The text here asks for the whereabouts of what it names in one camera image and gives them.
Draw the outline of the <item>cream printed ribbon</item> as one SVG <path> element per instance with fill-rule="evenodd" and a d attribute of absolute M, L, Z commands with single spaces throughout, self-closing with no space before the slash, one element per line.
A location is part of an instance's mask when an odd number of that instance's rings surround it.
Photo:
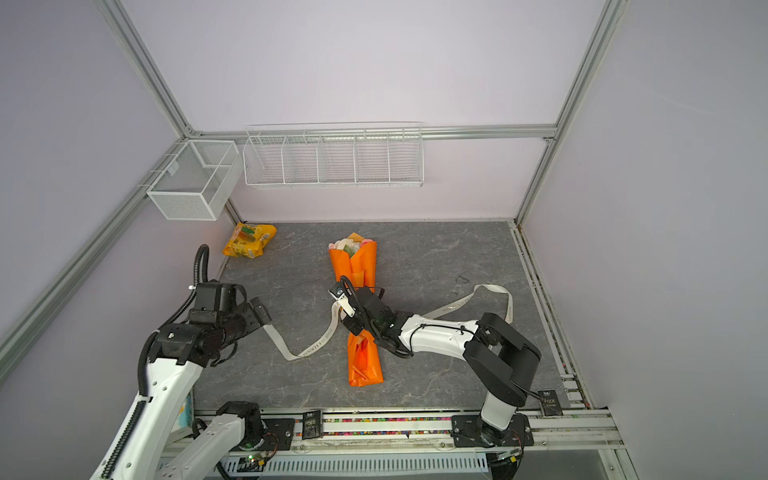
<path fill-rule="evenodd" d="M 505 287 L 496 285 L 496 284 L 477 284 L 474 286 L 473 291 L 469 295 L 461 297 L 458 300 L 452 303 L 449 303 L 447 305 L 444 305 L 440 308 L 427 312 L 425 314 L 425 317 L 438 319 L 438 318 L 442 318 L 444 315 L 447 315 L 449 313 L 452 313 L 461 309 L 473 298 L 477 290 L 480 288 L 484 288 L 491 293 L 503 294 L 507 296 L 507 304 L 506 304 L 504 321 L 508 324 L 512 324 L 514 320 L 513 295 Z M 332 338 L 335 331 L 337 330 L 340 320 L 344 318 L 344 314 L 342 314 L 341 311 L 342 311 L 342 307 L 339 305 L 339 303 L 333 302 L 330 307 L 330 314 L 331 314 L 330 323 L 328 324 L 327 328 L 323 332 L 323 335 L 318 340 L 316 340 L 314 343 L 312 343 L 310 346 L 308 346 L 306 349 L 304 349 L 298 354 L 294 354 L 289 350 L 283 336 L 278 332 L 278 330 L 275 328 L 275 326 L 271 321 L 266 322 L 261 327 L 261 329 L 267 333 L 269 338 L 273 341 L 273 343 L 277 347 L 278 351 L 287 361 L 296 361 L 298 359 L 306 358 L 314 354 L 316 351 L 323 348 L 329 342 L 329 340 Z"/>

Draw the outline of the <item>orange wrapping paper sheet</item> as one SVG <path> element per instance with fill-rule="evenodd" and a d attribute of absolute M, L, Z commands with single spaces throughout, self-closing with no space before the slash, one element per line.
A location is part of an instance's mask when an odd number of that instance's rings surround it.
<path fill-rule="evenodd" d="M 328 247 L 336 281 L 346 289 L 348 310 L 342 321 L 350 331 L 347 339 L 348 382 L 365 387 L 384 381 L 374 336 L 366 325 L 360 302 L 375 292 L 377 242 L 357 233 Z"/>

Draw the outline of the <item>cream fake rose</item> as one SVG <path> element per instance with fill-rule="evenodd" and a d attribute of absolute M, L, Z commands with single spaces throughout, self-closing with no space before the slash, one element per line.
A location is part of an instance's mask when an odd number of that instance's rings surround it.
<path fill-rule="evenodd" d="M 341 239 L 333 244 L 334 250 L 346 252 L 349 256 L 356 254 L 360 247 L 361 243 L 351 238 Z"/>

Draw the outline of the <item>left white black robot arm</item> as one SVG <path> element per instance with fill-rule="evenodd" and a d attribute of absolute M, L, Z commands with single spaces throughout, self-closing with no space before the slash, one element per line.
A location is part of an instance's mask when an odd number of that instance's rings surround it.
<path fill-rule="evenodd" d="M 255 450 L 268 433 L 256 403 L 230 401 L 165 466 L 160 458 L 182 404 L 203 370 L 230 345 L 271 322 L 257 299 L 230 310 L 194 310 L 145 342 L 138 392 L 93 479 L 203 479 L 236 447 Z"/>

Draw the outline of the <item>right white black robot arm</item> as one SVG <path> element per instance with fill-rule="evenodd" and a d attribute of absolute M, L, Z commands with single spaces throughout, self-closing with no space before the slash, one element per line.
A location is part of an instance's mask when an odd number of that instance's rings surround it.
<path fill-rule="evenodd" d="M 356 289 L 338 282 L 329 293 L 346 314 L 342 324 L 350 332 L 367 331 L 377 346 L 393 355 L 431 353 L 465 361 L 487 390 L 481 425 L 502 432 L 532 395 L 541 351 L 513 326 L 514 300 L 506 288 L 479 284 L 474 289 L 505 296 L 505 313 L 486 312 L 467 321 L 443 318 L 469 303 L 471 294 L 419 315 L 390 309 L 369 287 Z"/>

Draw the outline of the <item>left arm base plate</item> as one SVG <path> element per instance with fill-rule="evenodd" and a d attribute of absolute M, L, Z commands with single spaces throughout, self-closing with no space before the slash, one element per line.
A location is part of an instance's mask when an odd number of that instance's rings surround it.
<path fill-rule="evenodd" d="M 296 420 L 292 418 L 266 418 L 260 427 L 253 429 L 246 426 L 246 434 L 238 444 L 230 449 L 231 453 L 241 452 L 283 452 L 289 451 L 295 437 Z"/>

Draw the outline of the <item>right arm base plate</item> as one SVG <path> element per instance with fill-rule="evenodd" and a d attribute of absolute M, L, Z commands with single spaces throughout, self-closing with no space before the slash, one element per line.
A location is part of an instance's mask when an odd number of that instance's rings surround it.
<path fill-rule="evenodd" d="M 453 415 L 450 432 L 458 448 L 525 448 L 534 444 L 529 419 L 523 413 L 515 413 L 504 430 L 486 424 L 479 414 Z"/>

